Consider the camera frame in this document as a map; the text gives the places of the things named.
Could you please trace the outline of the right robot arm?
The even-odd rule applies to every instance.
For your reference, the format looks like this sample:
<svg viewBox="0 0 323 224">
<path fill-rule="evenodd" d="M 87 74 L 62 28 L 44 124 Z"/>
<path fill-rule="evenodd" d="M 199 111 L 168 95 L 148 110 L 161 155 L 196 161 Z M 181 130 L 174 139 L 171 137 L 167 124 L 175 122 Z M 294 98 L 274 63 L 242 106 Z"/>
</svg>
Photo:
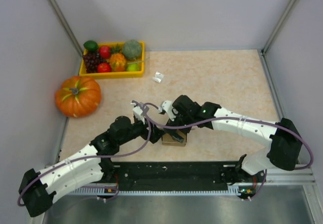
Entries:
<svg viewBox="0 0 323 224">
<path fill-rule="evenodd" d="M 302 142 L 290 119 L 282 118 L 279 122 L 260 121 L 237 114 L 216 103 L 205 102 L 199 105 L 186 95 L 180 95 L 175 101 L 166 100 L 160 106 L 169 116 L 167 132 L 177 141 L 182 141 L 182 137 L 177 135 L 176 130 L 187 134 L 191 130 L 191 124 L 197 123 L 199 128 L 228 131 L 262 144 L 263 149 L 240 157 L 235 174 L 243 182 L 265 169 L 277 167 L 293 171 L 296 167 Z"/>
</svg>

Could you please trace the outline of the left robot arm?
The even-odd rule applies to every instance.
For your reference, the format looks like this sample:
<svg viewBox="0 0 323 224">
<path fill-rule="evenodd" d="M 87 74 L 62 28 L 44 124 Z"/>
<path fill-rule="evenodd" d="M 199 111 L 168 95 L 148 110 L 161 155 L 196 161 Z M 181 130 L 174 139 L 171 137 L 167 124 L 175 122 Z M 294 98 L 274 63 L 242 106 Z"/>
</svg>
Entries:
<svg viewBox="0 0 323 224">
<path fill-rule="evenodd" d="M 118 117 L 105 132 L 72 156 L 47 169 L 26 171 L 19 188 L 18 204 L 26 207 L 31 217 L 39 216 L 82 186 L 111 181 L 115 174 L 111 157 L 119 152 L 121 145 L 138 137 L 156 143 L 164 134 L 164 130 L 147 120 Z"/>
</svg>

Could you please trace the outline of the brown cardboard box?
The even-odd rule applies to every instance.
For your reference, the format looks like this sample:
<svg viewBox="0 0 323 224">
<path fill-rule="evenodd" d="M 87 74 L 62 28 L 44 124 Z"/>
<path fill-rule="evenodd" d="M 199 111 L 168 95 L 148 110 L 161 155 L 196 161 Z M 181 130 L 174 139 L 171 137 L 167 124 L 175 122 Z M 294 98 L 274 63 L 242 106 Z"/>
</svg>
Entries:
<svg viewBox="0 0 323 224">
<path fill-rule="evenodd" d="M 183 133 L 180 130 L 176 130 L 174 136 L 166 133 L 162 136 L 161 143 L 164 146 L 184 147 L 187 144 L 187 133 Z"/>
</svg>

